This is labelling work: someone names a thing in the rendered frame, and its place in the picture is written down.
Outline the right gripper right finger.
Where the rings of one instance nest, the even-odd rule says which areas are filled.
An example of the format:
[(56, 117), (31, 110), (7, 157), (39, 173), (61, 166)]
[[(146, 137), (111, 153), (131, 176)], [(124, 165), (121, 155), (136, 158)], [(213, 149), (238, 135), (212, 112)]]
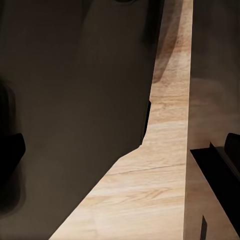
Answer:
[(229, 133), (227, 135), (224, 151), (240, 173), (240, 135)]

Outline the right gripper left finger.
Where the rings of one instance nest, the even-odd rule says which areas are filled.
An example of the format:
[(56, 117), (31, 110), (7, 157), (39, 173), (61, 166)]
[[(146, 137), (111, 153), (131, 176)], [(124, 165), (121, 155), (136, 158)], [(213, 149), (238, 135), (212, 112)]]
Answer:
[(26, 152), (21, 133), (0, 138), (0, 193)]

